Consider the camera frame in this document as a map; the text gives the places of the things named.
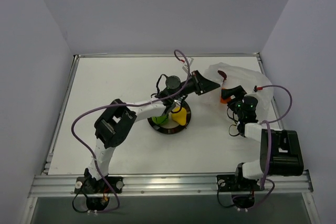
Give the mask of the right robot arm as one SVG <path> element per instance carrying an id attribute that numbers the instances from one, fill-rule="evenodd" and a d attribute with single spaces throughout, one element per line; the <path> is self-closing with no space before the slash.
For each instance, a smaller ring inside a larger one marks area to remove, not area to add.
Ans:
<path id="1" fill-rule="evenodd" d="M 236 187 L 244 189 L 252 180 L 265 181 L 267 176 L 300 176 L 304 164 L 298 134 L 292 130 L 274 130 L 269 122 L 257 119 L 259 101 L 242 86 L 221 90 L 221 99 L 237 116 L 238 135 L 260 143 L 259 157 L 238 165 L 233 175 Z"/>

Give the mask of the clear plastic bag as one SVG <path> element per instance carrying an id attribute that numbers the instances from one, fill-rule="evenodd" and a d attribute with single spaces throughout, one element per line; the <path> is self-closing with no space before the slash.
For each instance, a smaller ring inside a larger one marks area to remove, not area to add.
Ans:
<path id="1" fill-rule="evenodd" d="M 227 79 L 223 78 L 217 73 L 221 70 L 227 74 Z M 220 62 L 210 65 L 205 71 L 203 76 L 211 81 L 220 84 L 220 88 L 205 94 L 201 101 L 206 104 L 211 110 L 218 113 L 224 113 L 227 109 L 226 104 L 220 103 L 221 90 L 231 89 L 236 86 L 242 86 L 248 95 L 258 99 L 256 107 L 257 120 L 263 121 L 268 119 L 269 110 L 271 107 L 271 100 L 274 95 L 272 87 L 265 88 L 261 91 L 254 92 L 254 87 L 262 87 L 270 85 L 270 80 L 258 71 L 249 70 L 243 67 L 237 67 Z"/>

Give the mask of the dark red fake fruit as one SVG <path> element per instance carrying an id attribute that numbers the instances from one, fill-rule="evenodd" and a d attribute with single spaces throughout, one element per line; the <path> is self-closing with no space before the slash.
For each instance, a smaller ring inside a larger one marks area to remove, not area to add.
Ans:
<path id="1" fill-rule="evenodd" d="M 217 73 L 223 78 L 223 80 L 227 79 L 227 74 L 221 70 L 218 70 Z"/>

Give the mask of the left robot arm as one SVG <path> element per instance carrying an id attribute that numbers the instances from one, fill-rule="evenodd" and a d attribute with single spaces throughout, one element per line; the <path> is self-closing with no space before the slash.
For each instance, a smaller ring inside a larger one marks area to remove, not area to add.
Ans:
<path id="1" fill-rule="evenodd" d="M 177 76 L 167 77 L 165 88 L 148 102 L 124 105 L 120 99 L 113 100 L 113 107 L 107 108 L 94 124 L 97 140 L 92 160 L 84 173 L 88 177 L 87 186 L 94 192 L 105 188 L 105 177 L 108 175 L 113 152 L 127 138 L 134 123 L 168 115 L 177 106 L 176 103 L 182 103 L 189 94 L 202 95 L 219 87 L 219 83 L 206 79 L 195 70 L 183 82 Z"/>

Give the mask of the orange fake persimmon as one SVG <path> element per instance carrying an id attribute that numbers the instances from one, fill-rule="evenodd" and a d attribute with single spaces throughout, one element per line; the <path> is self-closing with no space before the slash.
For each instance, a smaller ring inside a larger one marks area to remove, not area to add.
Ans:
<path id="1" fill-rule="evenodd" d="M 225 98 L 225 99 L 223 99 L 223 98 L 220 99 L 220 103 L 222 103 L 222 104 L 228 104 L 231 101 L 232 101 L 231 97 L 228 97 L 228 98 Z"/>

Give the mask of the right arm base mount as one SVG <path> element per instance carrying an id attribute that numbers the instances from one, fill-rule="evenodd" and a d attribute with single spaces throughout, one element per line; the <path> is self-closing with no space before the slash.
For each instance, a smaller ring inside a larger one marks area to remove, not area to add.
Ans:
<path id="1" fill-rule="evenodd" d="M 246 179 L 234 174 L 219 174 L 216 176 L 219 192 L 262 191 L 257 180 Z"/>

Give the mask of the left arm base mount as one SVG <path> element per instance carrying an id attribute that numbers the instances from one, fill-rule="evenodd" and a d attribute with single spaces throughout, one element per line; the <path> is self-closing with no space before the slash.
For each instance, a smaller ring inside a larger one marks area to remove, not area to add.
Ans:
<path id="1" fill-rule="evenodd" d="M 123 177 L 107 176 L 106 180 L 117 194 L 122 193 L 122 188 L 124 186 Z M 96 180 L 95 178 L 91 177 L 77 177 L 74 193 L 102 194 L 112 193 L 112 190 L 108 187 L 103 179 Z"/>

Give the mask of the yellow fake pear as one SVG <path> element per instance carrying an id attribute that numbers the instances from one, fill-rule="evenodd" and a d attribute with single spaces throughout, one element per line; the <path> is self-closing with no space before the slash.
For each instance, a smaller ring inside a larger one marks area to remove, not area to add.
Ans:
<path id="1" fill-rule="evenodd" d="M 176 108 L 171 112 L 171 118 L 180 126 L 187 124 L 187 110 L 183 107 Z"/>

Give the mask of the green fake watermelon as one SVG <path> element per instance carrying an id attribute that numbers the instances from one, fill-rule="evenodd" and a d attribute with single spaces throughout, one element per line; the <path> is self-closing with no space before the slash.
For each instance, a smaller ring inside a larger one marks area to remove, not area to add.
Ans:
<path id="1" fill-rule="evenodd" d="M 163 116 L 154 116 L 151 118 L 153 123 L 156 125 L 164 125 L 168 122 L 169 116 L 163 115 Z"/>

